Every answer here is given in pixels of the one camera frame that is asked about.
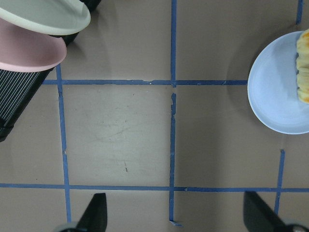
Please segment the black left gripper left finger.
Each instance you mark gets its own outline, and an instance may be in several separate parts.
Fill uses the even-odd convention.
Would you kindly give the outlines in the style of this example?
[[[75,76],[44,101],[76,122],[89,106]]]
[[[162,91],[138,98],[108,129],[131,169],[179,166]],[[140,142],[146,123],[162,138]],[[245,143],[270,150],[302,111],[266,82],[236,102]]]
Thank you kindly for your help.
[[[107,228],[107,200],[105,193],[93,195],[76,225],[79,232],[105,232]]]

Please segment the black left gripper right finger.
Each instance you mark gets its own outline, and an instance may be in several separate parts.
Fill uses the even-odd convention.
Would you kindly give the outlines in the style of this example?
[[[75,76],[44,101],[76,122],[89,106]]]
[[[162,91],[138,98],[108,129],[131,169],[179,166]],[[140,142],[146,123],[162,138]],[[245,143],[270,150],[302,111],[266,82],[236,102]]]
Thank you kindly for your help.
[[[243,221],[249,232],[286,231],[286,224],[254,191],[244,192]]]

